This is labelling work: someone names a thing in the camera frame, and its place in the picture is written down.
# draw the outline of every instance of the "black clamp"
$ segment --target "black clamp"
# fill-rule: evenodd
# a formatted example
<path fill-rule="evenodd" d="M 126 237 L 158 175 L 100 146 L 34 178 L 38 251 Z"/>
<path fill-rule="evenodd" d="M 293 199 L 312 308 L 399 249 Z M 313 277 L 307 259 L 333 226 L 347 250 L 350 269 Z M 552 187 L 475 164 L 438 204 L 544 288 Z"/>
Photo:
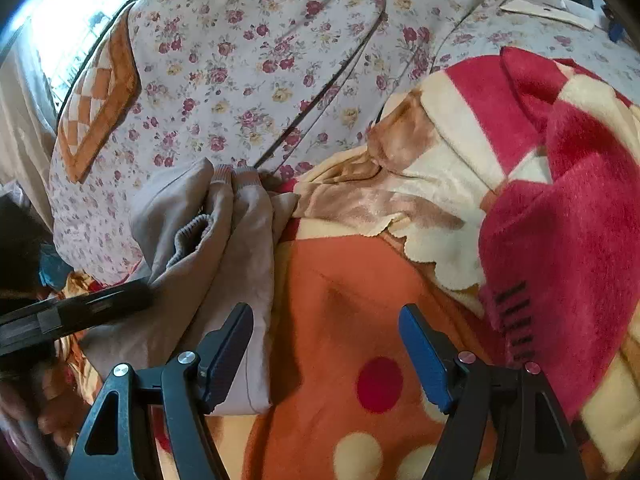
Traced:
<path fill-rule="evenodd" d="M 161 404 L 180 480 L 228 480 L 203 416 L 226 399 L 253 330 L 251 308 L 239 303 L 195 352 L 145 370 L 117 365 L 87 416 L 65 479 L 161 479 L 147 416 L 149 406 Z"/>
<path fill-rule="evenodd" d="M 580 452 L 540 366 L 489 366 L 458 352 L 414 304 L 400 311 L 404 346 L 427 399 L 448 414 L 424 480 L 471 480 L 491 413 L 498 433 L 490 480 L 586 480 Z"/>

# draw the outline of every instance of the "red blanket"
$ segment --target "red blanket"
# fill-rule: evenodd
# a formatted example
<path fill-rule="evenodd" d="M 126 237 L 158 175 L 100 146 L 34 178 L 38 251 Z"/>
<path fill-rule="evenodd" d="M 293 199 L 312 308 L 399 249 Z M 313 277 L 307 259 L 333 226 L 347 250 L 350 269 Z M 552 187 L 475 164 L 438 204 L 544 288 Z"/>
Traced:
<path fill-rule="evenodd" d="M 509 182 L 482 223 L 482 296 L 508 358 L 538 362 L 573 417 L 638 302 L 640 173 L 617 120 L 630 103 L 580 67 L 515 48 L 447 75 L 505 174 L 546 152 L 552 183 Z"/>

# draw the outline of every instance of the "floral bedsheet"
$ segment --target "floral bedsheet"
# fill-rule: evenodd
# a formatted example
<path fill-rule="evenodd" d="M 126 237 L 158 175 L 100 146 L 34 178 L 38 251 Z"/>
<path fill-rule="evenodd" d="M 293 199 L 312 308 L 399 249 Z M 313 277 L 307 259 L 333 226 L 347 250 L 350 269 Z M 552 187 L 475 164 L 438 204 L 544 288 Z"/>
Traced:
<path fill-rule="evenodd" d="M 60 255 L 117 282 L 142 256 L 129 204 L 153 172 L 204 155 L 257 166 L 275 185 L 364 142 L 391 93 L 502 44 L 574 57 L 638 97 L 640 60 L 630 47 L 601 31 L 508 16 L 497 9 L 503 1 L 138 1 L 129 34 L 139 98 L 83 182 L 68 181 L 54 152 Z"/>

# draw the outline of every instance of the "red polka dot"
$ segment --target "red polka dot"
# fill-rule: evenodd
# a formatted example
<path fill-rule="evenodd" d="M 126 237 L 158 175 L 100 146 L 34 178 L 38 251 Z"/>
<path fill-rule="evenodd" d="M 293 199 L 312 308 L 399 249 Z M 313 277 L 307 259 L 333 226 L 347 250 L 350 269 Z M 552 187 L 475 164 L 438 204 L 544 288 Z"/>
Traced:
<path fill-rule="evenodd" d="M 388 412 L 398 402 L 402 392 L 402 371 L 398 363 L 388 357 L 376 357 L 368 361 L 358 374 L 356 391 L 365 410 Z"/>

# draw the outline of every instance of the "orange checkered pillow trim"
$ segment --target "orange checkered pillow trim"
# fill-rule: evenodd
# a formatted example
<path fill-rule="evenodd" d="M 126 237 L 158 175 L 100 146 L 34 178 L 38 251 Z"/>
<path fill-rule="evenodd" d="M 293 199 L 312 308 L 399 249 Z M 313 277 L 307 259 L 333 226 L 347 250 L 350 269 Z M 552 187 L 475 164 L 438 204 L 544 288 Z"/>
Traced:
<path fill-rule="evenodd" d="M 127 26 L 132 5 L 95 49 L 60 115 L 58 143 L 71 182 L 87 172 L 138 88 Z"/>

